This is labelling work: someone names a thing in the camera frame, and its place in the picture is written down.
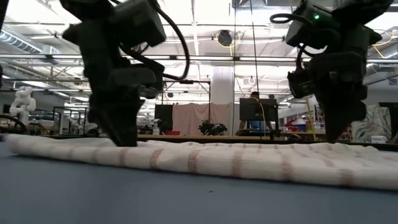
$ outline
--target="blue object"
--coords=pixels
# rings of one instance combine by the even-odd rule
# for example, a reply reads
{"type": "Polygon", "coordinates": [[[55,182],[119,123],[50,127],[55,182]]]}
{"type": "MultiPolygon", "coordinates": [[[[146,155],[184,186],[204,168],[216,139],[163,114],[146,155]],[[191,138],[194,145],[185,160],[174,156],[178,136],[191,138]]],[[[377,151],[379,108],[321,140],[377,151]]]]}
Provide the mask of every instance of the blue object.
{"type": "Polygon", "coordinates": [[[307,131],[307,126],[305,124],[295,124],[293,127],[296,127],[299,131],[306,132],[307,131]]]}
{"type": "Polygon", "coordinates": [[[264,130],[264,121],[249,121],[251,129],[264,130]]]}

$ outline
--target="white robot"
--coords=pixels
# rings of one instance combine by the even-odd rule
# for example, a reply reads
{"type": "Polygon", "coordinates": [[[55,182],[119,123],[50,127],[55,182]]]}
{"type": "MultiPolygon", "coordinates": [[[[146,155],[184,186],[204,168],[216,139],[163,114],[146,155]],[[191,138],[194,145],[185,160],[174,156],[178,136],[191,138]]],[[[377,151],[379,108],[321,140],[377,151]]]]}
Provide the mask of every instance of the white robot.
{"type": "Polygon", "coordinates": [[[35,99],[30,97],[33,88],[29,86],[21,86],[15,93],[15,100],[10,106],[10,115],[19,115],[19,120],[24,123],[29,123],[29,112],[36,109],[35,99]]]}

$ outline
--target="white towel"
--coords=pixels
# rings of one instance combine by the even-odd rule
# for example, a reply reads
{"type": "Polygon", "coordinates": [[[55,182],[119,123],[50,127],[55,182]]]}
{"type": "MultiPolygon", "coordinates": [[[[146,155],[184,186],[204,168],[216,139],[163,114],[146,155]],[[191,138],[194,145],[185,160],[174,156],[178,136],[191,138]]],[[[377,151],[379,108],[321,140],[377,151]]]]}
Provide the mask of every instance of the white towel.
{"type": "Polygon", "coordinates": [[[345,144],[180,144],[116,147],[109,139],[10,134],[13,153],[138,169],[398,190],[398,153],[345,144]]]}

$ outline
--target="computer monitor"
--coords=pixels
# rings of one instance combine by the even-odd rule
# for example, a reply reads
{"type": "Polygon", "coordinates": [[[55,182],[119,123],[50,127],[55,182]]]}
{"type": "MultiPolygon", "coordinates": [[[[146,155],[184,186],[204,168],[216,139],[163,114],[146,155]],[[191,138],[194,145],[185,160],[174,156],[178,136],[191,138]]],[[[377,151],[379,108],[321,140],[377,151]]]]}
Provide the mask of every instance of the computer monitor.
{"type": "Polygon", "coordinates": [[[241,121],[275,121],[275,130],[279,130],[278,102],[271,99],[260,99],[260,104],[253,98],[239,99],[239,118],[241,121]]]}
{"type": "Polygon", "coordinates": [[[155,119],[173,125],[173,105],[155,105],[155,119]]]}

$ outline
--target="person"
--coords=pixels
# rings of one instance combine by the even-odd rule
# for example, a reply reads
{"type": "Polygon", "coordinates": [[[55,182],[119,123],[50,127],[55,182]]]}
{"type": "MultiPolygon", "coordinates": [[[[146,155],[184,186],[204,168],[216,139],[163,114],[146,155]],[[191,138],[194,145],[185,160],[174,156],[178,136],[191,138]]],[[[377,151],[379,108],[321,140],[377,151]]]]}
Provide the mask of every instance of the person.
{"type": "MultiPolygon", "coordinates": [[[[257,91],[254,91],[250,94],[250,98],[256,98],[260,100],[260,94],[257,91]]],[[[274,99],[274,95],[269,95],[270,99],[274,99]]],[[[272,125],[270,121],[266,121],[267,127],[272,130],[272,125]]],[[[244,129],[246,125],[246,121],[241,121],[239,124],[239,130],[244,129]]],[[[251,129],[259,129],[259,130],[264,130],[264,121],[249,121],[249,128],[251,129]]]]}

